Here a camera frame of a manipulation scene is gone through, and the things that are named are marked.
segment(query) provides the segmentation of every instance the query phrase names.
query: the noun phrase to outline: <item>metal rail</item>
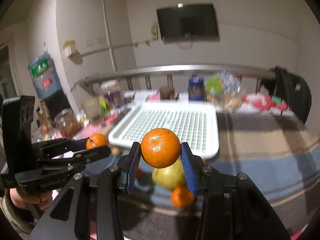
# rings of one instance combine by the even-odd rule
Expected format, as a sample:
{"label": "metal rail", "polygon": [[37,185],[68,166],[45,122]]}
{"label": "metal rail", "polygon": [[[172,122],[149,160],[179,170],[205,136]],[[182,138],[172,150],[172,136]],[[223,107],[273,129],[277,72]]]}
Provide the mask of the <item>metal rail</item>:
{"label": "metal rail", "polygon": [[114,72],[111,74],[96,74],[80,80],[78,83],[81,88],[89,94],[94,95],[92,85],[101,84],[102,82],[111,79],[126,79],[129,90],[133,90],[132,80],[133,77],[145,77],[147,89],[151,89],[150,77],[167,75],[168,86],[173,86],[173,74],[199,74],[199,73],[216,73],[218,71],[226,70],[234,75],[242,78],[256,78],[256,92],[260,91],[261,79],[274,79],[275,73],[260,67],[246,66],[246,65],[233,65],[233,64],[219,64],[219,65],[171,65],[171,66],[155,66],[138,68],[132,70],[125,70]]}

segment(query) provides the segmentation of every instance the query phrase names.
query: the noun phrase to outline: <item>television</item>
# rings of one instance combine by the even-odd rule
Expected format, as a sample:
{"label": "television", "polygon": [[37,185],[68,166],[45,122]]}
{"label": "television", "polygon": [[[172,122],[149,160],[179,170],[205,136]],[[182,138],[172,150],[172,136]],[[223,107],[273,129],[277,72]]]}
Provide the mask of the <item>television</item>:
{"label": "television", "polygon": [[212,3],[178,4],[157,9],[161,39],[164,41],[219,40],[218,22]]}

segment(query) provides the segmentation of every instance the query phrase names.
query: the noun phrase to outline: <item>metal screw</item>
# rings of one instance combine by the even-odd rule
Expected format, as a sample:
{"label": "metal screw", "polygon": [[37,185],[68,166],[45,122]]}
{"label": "metal screw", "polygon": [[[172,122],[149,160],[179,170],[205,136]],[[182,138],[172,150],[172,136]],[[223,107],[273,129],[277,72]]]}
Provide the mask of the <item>metal screw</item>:
{"label": "metal screw", "polygon": [[110,166],[109,170],[110,171],[117,171],[117,170],[119,170],[119,167],[117,165],[112,165],[112,166]]}
{"label": "metal screw", "polygon": [[210,171],[212,171],[212,168],[211,168],[210,166],[203,166],[203,167],[202,167],[202,170],[203,170],[204,172],[210,172]]}
{"label": "metal screw", "polygon": [[245,174],[245,173],[239,173],[238,177],[240,179],[247,179],[248,178],[247,174]]}
{"label": "metal screw", "polygon": [[82,173],[76,173],[75,175],[73,175],[74,179],[81,179],[82,178]]}

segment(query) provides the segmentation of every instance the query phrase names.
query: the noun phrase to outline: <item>red oval label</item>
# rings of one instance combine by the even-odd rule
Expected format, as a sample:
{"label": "red oval label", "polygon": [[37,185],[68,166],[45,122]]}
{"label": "red oval label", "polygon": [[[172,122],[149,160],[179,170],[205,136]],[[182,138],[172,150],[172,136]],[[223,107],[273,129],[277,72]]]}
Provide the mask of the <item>red oval label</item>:
{"label": "red oval label", "polygon": [[46,78],[43,82],[42,82],[42,87],[43,88],[48,88],[52,85],[53,80],[52,78]]}

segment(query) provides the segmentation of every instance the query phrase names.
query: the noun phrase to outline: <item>green label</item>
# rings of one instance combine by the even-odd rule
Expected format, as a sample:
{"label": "green label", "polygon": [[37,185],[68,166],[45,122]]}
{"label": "green label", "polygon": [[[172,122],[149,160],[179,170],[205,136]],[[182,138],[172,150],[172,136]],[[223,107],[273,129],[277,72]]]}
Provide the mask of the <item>green label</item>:
{"label": "green label", "polygon": [[50,60],[45,59],[43,61],[40,61],[38,64],[34,65],[30,69],[30,73],[32,78],[37,78],[41,76],[44,72],[46,72],[50,68]]}

